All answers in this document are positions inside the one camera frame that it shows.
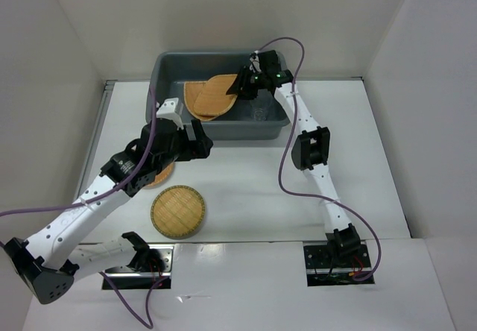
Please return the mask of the square woven tray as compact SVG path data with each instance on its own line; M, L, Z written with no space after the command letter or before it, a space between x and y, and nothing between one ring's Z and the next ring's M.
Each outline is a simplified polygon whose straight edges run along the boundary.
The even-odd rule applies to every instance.
M219 117L227 113L237 99L237 95L226 95L235 78L236 74L216 75L210 78L195 99L194 112L207 117Z

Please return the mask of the clear plastic cup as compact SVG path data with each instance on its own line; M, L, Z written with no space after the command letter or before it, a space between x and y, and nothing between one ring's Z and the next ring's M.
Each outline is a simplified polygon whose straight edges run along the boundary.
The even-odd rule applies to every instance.
M250 117L255 122L263 122L268 119L273 106L272 99L254 99L250 101Z

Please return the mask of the grey plastic bin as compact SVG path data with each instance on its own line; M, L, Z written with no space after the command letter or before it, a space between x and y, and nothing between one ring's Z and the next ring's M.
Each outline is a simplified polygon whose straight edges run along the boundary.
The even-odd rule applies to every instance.
M227 93L249 56L247 50L167 51L154 64L151 91L159 104L178 98L183 124L199 119L214 141L276 139L289 120L269 92L252 101Z

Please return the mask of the triangular woven tray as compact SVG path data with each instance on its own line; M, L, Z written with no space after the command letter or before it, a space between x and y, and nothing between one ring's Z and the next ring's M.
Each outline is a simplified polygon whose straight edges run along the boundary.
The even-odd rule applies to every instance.
M185 82L183 90L184 90L184 101L185 101L187 110L196 119L207 122L207 121L212 121L218 117L199 116L193 110L193 104L195 102L195 99L197 98L198 93L201 91L205 83L206 81L187 81Z

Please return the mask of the round green-rimmed bamboo tray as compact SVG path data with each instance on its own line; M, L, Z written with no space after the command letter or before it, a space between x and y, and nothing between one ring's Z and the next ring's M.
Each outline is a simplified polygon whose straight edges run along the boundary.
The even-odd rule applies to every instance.
M201 194L184 185L164 189L151 206L152 225L170 239L183 239L195 233L205 214L206 203Z

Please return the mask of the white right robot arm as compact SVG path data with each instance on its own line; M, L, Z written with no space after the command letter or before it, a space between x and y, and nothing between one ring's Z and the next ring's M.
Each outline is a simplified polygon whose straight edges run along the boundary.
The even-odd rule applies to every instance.
M314 119L294 84L292 73L282 68L274 50L253 52L227 93L250 100L257 98L261 90L269 91L290 119L293 135L287 145L291 161L324 201L327 258L336 267L346 265L358 252L361 240L339 201L329 172L330 130Z

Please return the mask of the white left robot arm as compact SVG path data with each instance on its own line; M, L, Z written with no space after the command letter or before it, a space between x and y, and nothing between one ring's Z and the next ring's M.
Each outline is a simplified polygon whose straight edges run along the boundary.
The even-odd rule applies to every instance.
M94 245L82 241L113 211L174 162L205 159L213 146L199 120L192 120L194 137L172 120L157 119L141 136L114 154L101 168L77 207L59 214L26 239L12 238L3 249L15 272L41 304L62 297L74 284L108 268L125 266L146 271L161 266L160 255L135 232Z

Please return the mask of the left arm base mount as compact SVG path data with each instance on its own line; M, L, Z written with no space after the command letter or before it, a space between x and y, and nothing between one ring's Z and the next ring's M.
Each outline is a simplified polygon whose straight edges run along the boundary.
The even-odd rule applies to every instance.
M150 244L150 248L154 250L153 258L139 269L121 265L104 272L118 290L147 290L160 278L163 278L163 281L156 289L171 288L174 245Z

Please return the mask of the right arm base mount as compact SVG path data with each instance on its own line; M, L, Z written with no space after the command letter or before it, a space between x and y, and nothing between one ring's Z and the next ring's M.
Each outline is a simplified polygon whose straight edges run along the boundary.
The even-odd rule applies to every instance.
M358 281L372 269L367 245L362 242L352 256L338 261L324 242L303 244L308 287L374 284L374 278Z

